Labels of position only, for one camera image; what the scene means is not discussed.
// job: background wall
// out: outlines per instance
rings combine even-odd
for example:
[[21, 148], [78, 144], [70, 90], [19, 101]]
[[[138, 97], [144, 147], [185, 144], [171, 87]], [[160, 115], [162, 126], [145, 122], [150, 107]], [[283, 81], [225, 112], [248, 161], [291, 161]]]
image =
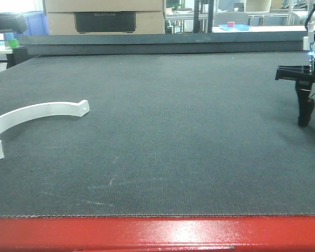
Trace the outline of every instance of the background wall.
[[42, 0], [0, 0], [1, 12], [29, 12], [41, 11], [43, 9]]

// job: shelving unit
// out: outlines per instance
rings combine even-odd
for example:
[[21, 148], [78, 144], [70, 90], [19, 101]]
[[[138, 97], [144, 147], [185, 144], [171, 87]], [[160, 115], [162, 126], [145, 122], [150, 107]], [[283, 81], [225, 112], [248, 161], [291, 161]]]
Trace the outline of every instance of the shelving unit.
[[[287, 9], [287, 11], [278, 10], [277, 12], [274, 12], [273, 10], [271, 10], [268, 13], [250, 12], [248, 13], [249, 19], [255, 18], [255, 17], [260, 18], [259, 25], [263, 25], [266, 17], [284, 17], [284, 18], [287, 18], [286, 25], [292, 25], [293, 20], [294, 20], [294, 16], [293, 16], [294, 4], [296, 1], [298, 0], [287, 1], [287, 5], [289, 5], [289, 8]], [[218, 12], [218, 5], [219, 5], [219, 0], [214, 0], [214, 17], [215, 17], [215, 14]], [[172, 15], [166, 15], [166, 20], [193, 20], [193, 19], [194, 19], [194, 13], [185, 13], [185, 14], [174, 13]], [[205, 22], [207, 21], [207, 19], [208, 19], [208, 13], [199, 14], [199, 20], [202, 20]]]

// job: white arc bracket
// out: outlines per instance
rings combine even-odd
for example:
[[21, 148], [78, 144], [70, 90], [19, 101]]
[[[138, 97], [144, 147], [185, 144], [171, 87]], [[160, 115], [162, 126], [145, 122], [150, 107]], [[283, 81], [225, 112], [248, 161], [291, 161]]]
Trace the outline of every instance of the white arc bracket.
[[[74, 102], [47, 102], [35, 104], [20, 109], [13, 110], [0, 115], [0, 134], [20, 123], [50, 116], [75, 116], [82, 117], [90, 111], [87, 100], [79, 103]], [[0, 159], [3, 159], [4, 152], [0, 140]]]

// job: gray felt mat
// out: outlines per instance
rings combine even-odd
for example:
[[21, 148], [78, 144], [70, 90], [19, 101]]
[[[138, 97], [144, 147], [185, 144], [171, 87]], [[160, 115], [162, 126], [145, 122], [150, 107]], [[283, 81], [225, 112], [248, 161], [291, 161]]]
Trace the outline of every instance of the gray felt mat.
[[315, 215], [301, 52], [41, 57], [0, 73], [0, 115], [89, 100], [0, 135], [0, 216]]

